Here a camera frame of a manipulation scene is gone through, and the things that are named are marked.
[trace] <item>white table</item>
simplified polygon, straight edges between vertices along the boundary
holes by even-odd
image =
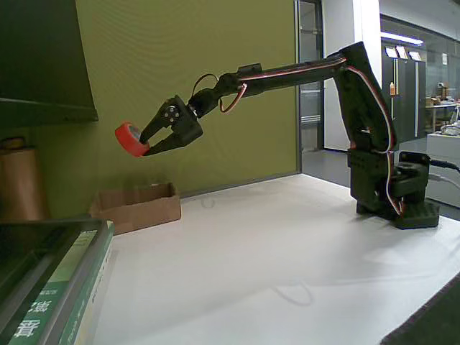
[[[94,344],[378,344],[460,271],[460,223],[397,230],[304,175],[116,236]]]
[[[460,166],[460,137],[429,134],[426,153],[434,160],[445,160]],[[460,183],[460,174],[455,170],[431,166],[430,173],[442,175]],[[430,181],[426,195],[433,200],[460,207],[460,190],[455,189],[450,183]]]

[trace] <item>book spine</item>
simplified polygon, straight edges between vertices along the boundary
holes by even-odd
[[[103,249],[101,250],[101,253],[99,254],[96,261],[94,262],[93,267],[91,268],[91,271],[88,277],[86,278],[86,281],[83,284],[80,293],[78,294],[78,297],[75,301],[75,305],[73,306],[72,312],[70,313],[69,320],[65,324],[63,333],[60,337],[59,345],[72,345],[75,341],[78,328],[80,326],[81,319],[86,308],[86,304],[88,303],[91,291],[93,289],[94,284],[96,283],[98,272],[101,268],[101,265],[104,261],[104,257],[106,256],[106,253],[109,249],[109,245],[112,240],[113,225],[110,225],[109,230],[110,233],[106,239],[106,242],[104,243]]]
[[[106,270],[107,264],[109,263],[111,256],[111,246],[107,251],[106,257],[103,260],[101,269],[99,270],[98,277],[96,278],[96,284],[94,284],[93,290],[91,291],[90,299],[88,305],[86,306],[85,312],[80,322],[80,328],[78,329],[77,336],[75,338],[74,345],[85,345],[88,338],[88,332],[91,327],[91,321],[93,320],[93,313],[95,308],[95,303],[98,300],[97,295],[99,287],[104,278],[104,272]]]

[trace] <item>white pillar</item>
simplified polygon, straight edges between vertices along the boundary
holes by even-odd
[[[364,42],[372,70],[382,85],[379,0],[323,0],[324,55]],[[349,139],[341,118],[339,95],[333,80],[325,82],[324,146],[347,150]]]

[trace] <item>green wall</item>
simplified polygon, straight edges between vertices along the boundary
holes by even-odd
[[[204,73],[294,63],[293,1],[77,0],[77,7],[99,122],[29,130],[53,216],[86,211],[98,189],[172,181],[187,193],[295,172],[294,88],[243,99],[230,114],[215,110],[185,149],[137,159],[114,136],[124,120],[143,128],[175,94],[187,101]]]

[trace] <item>cardboard tube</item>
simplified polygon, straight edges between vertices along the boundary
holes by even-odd
[[[32,148],[0,153],[0,220],[32,221],[50,217],[37,156]]]

